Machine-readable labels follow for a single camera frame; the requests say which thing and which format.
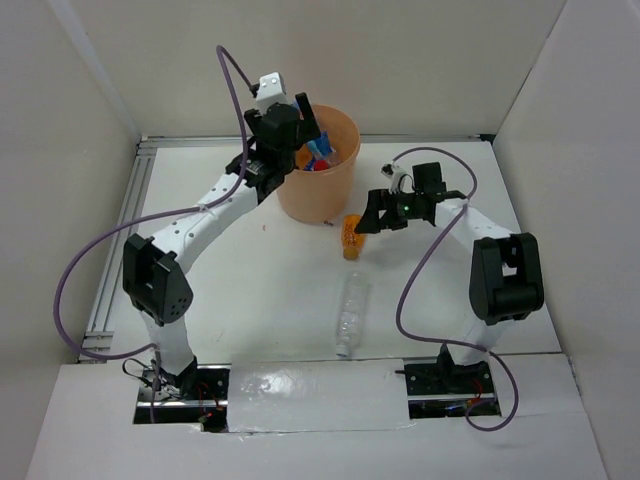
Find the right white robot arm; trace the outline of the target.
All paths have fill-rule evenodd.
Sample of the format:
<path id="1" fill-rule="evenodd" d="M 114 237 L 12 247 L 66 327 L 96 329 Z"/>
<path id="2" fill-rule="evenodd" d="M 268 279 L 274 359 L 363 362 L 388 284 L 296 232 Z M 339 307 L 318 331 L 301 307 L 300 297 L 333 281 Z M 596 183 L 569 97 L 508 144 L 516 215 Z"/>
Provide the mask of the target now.
<path id="1" fill-rule="evenodd" d="M 381 169 L 387 189 L 369 192 L 355 230 L 377 234 L 422 220 L 440 229 L 442 242 L 454 238 L 471 255 L 468 298 L 473 316 L 461 332 L 441 342 L 434 380 L 460 391 L 486 370 L 486 357 L 506 328 L 542 308 L 544 287 L 534 235 L 514 233 L 470 204 L 470 195 L 447 188 L 437 162 L 406 172 L 394 163 Z"/>

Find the red label water bottle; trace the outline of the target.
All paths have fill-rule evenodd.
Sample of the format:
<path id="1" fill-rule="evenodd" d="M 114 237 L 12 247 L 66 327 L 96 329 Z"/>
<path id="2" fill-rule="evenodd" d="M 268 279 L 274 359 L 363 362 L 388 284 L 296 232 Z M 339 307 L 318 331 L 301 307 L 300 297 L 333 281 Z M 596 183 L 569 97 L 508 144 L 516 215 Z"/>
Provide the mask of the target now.
<path id="1" fill-rule="evenodd" d="M 305 164 L 303 170 L 307 172 L 319 172 L 333 168 L 334 164 L 334 161 L 326 158 L 318 159 L 312 157 L 311 160 Z"/>

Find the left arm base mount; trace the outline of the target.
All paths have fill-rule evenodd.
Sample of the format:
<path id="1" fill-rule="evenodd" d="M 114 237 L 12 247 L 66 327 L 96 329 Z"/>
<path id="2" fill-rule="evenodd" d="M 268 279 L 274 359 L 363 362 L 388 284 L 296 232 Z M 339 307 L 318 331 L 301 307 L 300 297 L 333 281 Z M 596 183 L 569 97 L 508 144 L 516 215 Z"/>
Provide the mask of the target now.
<path id="1" fill-rule="evenodd" d="M 193 424 L 203 432 L 227 433 L 227 405 L 230 368 L 202 365 L 185 392 L 161 378 L 152 392 L 153 366 L 138 359 L 122 362 L 122 372 L 137 381 L 133 416 L 135 425 Z"/>

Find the blue label bottle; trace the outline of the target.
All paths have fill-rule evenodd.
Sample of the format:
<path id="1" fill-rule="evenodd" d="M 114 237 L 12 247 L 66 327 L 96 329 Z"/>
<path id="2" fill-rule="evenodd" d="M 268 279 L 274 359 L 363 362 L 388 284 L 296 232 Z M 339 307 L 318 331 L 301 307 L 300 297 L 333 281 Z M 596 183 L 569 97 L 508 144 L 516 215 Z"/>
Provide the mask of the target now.
<path id="1" fill-rule="evenodd" d="M 306 143 L 308 150 L 311 152 L 314 160 L 324 160 L 331 156 L 335 150 L 331 146 L 328 133 L 322 131 L 320 136 Z"/>

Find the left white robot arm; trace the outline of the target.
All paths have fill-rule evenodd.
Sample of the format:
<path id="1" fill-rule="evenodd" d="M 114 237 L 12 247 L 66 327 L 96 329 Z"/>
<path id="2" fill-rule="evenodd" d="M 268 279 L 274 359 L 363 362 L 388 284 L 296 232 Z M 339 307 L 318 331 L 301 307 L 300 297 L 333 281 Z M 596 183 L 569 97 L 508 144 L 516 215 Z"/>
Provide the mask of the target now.
<path id="1" fill-rule="evenodd" d="M 176 399 L 193 394 L 198 377 L 185 321 L 194 297 L 188 272 L 229 226 L 284 183 L 296 168 L 297 151 L 320 135 L 307 95 L 295 100 L 246 111 L 252 132 L 247 153 L 227 165 L 193 212 L 147 238 L 133 234 L 124 245 L 123 289 L 157 346 L 161 385 Z"/>

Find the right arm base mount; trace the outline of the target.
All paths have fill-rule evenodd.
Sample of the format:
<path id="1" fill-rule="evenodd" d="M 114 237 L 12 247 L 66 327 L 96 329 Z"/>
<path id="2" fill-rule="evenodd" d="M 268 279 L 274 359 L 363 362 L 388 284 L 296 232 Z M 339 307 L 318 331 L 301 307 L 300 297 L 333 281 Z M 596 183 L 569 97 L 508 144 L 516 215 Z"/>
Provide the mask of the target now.
<path id="1" fill-rule="evenodd" d="M 405 363 L 395 371 L 405 382 L 409 418 L 413 420 L 500 416 L 501 408 L 489 365 L 456 366 L 438 359 Z"/>

